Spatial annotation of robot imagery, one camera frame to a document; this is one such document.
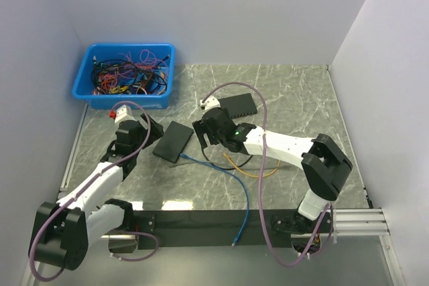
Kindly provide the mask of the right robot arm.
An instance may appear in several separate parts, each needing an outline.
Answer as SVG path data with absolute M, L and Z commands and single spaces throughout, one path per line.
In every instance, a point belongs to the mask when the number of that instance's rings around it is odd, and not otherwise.
M 318 224 L 318 217 L 328 202 L 338 198 L 353 165 L 331 137 L 293 137 L 266 131 L 250 123 L 235 124 L 222 108 L 204 113 L 192 123 L 201 147 L 221 144 L 233 153 L 260 155 L 300 168 L 309 190 L 298 206 L 295 224 L 303 232 Z

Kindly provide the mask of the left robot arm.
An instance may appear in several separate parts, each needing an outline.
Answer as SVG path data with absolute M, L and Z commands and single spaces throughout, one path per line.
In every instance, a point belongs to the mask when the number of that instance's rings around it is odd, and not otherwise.
M 29 245 L 29 259 L 61 270 L 75 270 L 88 248 L 102 235 L 130 232 L 135 224 L 133 206 L 118 199 L 97 204 L 123 182 L 137 164 L 142 149 L 162 138 L 163 127 L 143 115 L 136 120 L 125 106 L 115 117 L 116 138 L 107 147 L 95 170 L 77 188 L 57 202 L 44 202 L 37 210 Z

